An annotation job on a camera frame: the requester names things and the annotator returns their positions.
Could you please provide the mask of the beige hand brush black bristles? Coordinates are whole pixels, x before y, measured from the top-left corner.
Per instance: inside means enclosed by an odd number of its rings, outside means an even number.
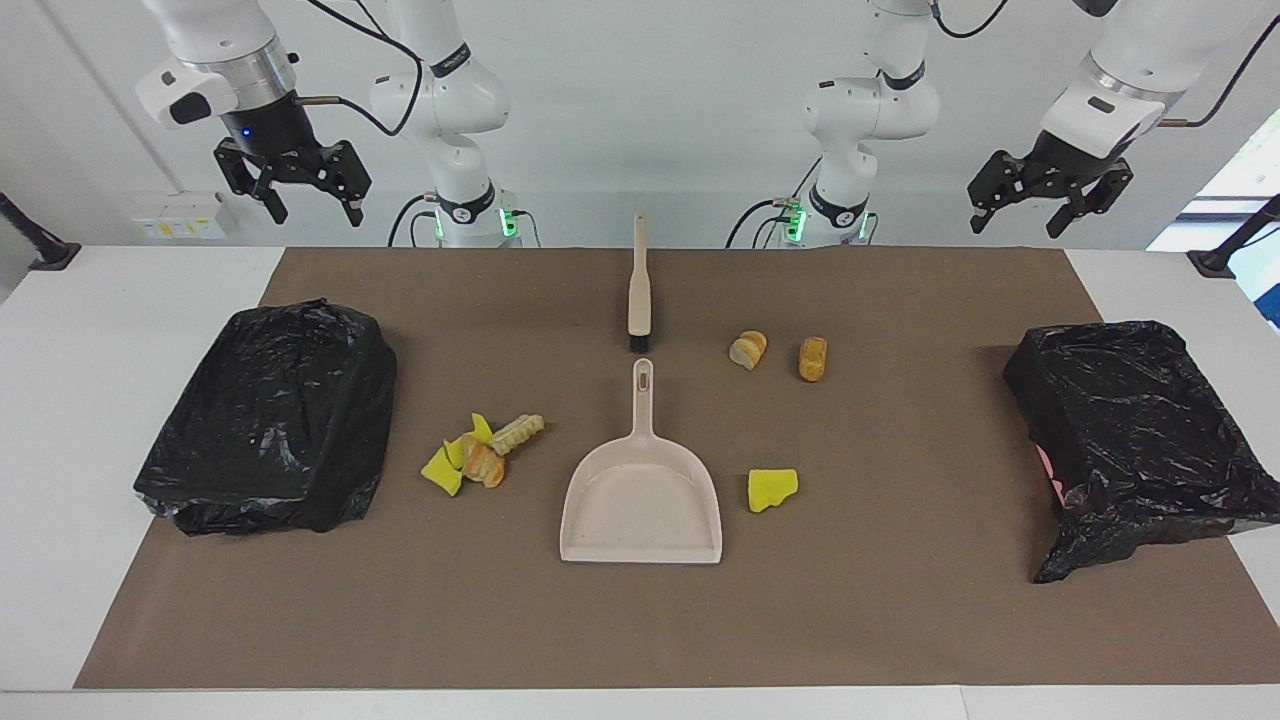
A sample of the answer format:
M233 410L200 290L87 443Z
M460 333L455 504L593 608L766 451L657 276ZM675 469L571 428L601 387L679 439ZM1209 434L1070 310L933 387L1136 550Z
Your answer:
M652 283L646 264L649 224L644 214L634 218L632 268L628 278L627 333L634 354L646 354L652 336Z

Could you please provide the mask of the yellow green scouring sponge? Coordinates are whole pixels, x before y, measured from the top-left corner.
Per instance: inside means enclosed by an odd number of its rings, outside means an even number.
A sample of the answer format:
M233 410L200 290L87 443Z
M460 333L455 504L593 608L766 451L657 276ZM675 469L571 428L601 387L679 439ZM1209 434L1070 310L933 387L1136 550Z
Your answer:
M748 473L748 507L764 512L778 507L799 491L799 473L794 468L753 468Z

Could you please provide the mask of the pale ridged bread piece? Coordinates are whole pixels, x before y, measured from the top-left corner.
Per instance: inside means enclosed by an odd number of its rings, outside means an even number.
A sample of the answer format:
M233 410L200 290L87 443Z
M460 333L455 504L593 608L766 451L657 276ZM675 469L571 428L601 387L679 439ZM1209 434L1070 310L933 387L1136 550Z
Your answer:
M545 428L540 414L522 414L497 430L488 441L488 447L499 457L504 457Z

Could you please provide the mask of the white wall socket box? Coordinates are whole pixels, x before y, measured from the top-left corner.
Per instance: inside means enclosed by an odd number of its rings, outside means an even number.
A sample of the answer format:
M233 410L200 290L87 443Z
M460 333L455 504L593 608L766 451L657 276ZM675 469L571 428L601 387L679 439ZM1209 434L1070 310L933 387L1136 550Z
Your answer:
M152 193L137 197L131 220L155 241L224 241L236 219L218 192Z

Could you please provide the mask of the brown table mat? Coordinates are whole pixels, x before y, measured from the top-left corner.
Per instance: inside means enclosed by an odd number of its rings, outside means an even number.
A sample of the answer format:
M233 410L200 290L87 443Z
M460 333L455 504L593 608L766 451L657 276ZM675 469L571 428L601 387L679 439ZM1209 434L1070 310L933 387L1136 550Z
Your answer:
M1280 626L1228 539L1032 577L1053 491L1002 369L1098 314L1064 252L657 251L655 428L716 482L714 566L562 562L580 459L630 428L623 250L287 251L266 305L375 316L399 368L381 484L325 534L155 520L79 688L1270 684ZM749 372L727 350L768 338ZM797 374L810 336L826 374ZM420 469L483 414L545 428L497 488ZM751 512L748 473L799 491Z

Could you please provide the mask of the orange striped croissant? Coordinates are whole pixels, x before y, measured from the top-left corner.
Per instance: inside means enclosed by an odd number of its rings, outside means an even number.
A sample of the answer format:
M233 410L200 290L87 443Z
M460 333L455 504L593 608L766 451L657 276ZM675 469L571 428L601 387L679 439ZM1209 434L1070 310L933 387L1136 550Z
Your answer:
M461 473L465 479L477 482L485 488L497 488L506 478L506 459L488 443L471 434L460 437L463 451Z

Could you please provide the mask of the beige plastic dustpan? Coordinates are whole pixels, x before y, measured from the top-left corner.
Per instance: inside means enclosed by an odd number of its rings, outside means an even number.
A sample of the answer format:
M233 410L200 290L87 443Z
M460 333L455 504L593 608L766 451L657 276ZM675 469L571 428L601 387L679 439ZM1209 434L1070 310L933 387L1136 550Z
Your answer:
M559 520L564 562L716 565L724 551L719 498L699 456L655 432L655 366L632 366L630 433L573 469Z

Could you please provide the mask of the black bag lined pink bin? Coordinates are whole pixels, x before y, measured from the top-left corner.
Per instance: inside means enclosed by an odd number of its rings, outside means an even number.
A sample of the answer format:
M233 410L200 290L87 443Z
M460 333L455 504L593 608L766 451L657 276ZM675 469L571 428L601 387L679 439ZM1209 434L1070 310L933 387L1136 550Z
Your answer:
M1030 328L1002 377L1055 488L1059 532L1034 583L1280 524L1280 480L1170 325Z

